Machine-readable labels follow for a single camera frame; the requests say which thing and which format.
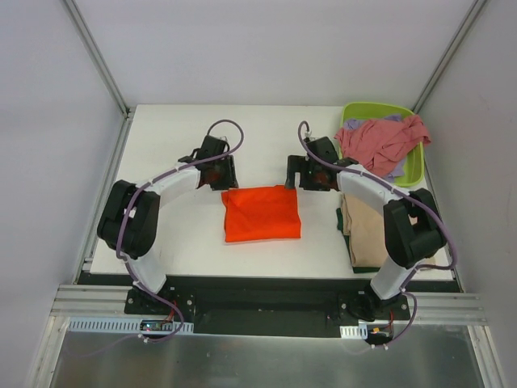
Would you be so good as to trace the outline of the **orange t shirt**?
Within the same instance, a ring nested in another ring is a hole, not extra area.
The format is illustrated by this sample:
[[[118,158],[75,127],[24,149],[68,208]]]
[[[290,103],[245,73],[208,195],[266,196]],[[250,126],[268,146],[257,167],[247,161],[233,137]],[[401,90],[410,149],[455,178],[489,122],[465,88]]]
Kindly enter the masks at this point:
[[[282,185],[221,193],[227,243],[301,238],[297,192]]]

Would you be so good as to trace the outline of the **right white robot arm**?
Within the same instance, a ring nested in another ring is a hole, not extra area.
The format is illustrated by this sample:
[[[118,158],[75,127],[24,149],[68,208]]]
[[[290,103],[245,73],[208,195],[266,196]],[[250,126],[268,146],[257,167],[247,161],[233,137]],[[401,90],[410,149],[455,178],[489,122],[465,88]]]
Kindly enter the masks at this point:
[[[455,259],[446,265],[426,262],[452,244],[430,191],[398,188],[357,162],[339,160],[328,137],[298,137],[306,155],[288,156],[286,188],[293,189],[295,176],[299,175],[300,188],[356,196],[382,216],[387,254],[364,290],[364,311],[369,317],[379,319],[388,314],[392,300],[418,271],[454,268]]]

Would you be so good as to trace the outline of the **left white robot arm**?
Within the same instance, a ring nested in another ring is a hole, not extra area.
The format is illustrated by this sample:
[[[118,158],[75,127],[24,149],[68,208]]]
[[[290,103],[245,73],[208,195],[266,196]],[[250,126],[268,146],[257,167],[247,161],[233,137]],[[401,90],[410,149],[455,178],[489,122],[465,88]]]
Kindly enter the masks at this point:
[[[161,208],[182,195],[208,185],[213,191],[237,188],[233,155],[225,138],[207,135],[200,148],[178,160],[172,170],[143,183],[116,181],[97,226],[97,236],[128,266],[133,284],[144,293],[142,303],[152,314],[170,307],[162,289],[166,273],[153,245]]]

